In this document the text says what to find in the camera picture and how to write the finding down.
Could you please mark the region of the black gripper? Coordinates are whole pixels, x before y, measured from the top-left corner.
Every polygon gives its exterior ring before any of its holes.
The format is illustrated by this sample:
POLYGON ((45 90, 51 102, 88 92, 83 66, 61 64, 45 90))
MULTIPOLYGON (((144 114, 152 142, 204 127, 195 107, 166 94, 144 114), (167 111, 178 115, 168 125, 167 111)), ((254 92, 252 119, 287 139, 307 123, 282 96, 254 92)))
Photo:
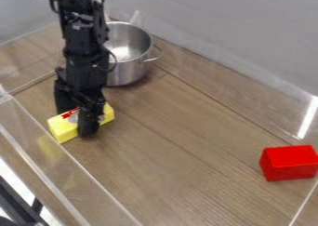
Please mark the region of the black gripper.
POLYGON ((79 135, 91 137, 97 133, 99 123, 104 119, 101 94, 109 68, 109 53, 93 55, 65 55, 65 67, 55 69, 55 104, 57 114, 79 107, 79 135))

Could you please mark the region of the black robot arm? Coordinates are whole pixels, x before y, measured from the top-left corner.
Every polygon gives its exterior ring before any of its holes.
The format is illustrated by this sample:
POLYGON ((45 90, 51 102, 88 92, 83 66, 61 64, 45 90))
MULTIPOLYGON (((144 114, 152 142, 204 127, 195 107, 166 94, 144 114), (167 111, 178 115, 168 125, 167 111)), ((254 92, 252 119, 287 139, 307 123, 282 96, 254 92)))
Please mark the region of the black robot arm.
POLYGON ((79 135, 97 133, 105 98, 101 88, 109 72, 111 52, 104 0, 48 0, 59 15, 65 66, 55 69, 55 102, 59 113, 79 108, 79 135))

